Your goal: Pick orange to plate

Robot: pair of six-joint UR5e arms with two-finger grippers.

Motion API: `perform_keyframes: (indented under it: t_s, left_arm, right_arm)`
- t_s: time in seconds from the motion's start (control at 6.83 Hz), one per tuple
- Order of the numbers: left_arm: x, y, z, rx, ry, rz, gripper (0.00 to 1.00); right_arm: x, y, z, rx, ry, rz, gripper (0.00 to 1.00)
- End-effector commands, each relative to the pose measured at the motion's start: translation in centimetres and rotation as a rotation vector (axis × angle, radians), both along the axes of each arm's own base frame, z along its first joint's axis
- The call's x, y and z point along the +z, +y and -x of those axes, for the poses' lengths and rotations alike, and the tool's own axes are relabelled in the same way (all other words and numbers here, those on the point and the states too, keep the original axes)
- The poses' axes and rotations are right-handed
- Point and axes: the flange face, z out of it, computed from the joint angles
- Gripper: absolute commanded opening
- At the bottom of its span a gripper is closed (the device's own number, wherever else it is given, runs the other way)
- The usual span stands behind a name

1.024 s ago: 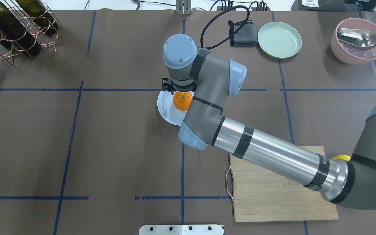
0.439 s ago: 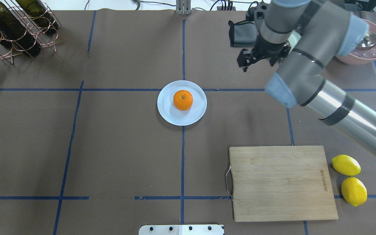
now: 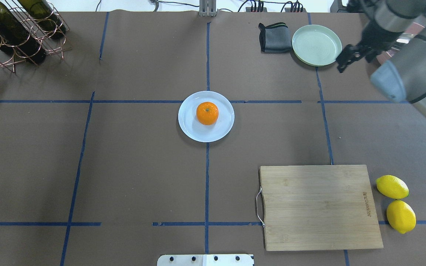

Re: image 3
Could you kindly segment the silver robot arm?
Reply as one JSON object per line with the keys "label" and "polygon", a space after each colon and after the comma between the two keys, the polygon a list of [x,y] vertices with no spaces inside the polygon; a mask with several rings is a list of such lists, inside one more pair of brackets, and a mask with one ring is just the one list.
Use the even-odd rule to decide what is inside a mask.
{"label": "silver robot arm", "polygon": [[[350,0],[369,17],[358,44],[347,45],[338,55],[338,71],[365,58],[371,62],[389,50],[413,24],[426,17],[426,0],[379,0],[369,6],[363,0]],[[371,83],[387,99],[407,101],[426,118],[426,27],[411,38],[370,77]]]}

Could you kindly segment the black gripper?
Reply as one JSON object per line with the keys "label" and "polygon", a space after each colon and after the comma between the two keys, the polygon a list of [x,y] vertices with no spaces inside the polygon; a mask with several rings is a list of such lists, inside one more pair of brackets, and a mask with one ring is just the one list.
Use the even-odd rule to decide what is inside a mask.
{"label": "black gripper", "polygon": [[368,22],[359,44],[348,44],[338,54],[336,63],[339,73],[342,74],[350,64],[362,58],[372,62],[383,51],[389,50],[401,34],[401,31],[392,32],[382,28],[375,20]]}

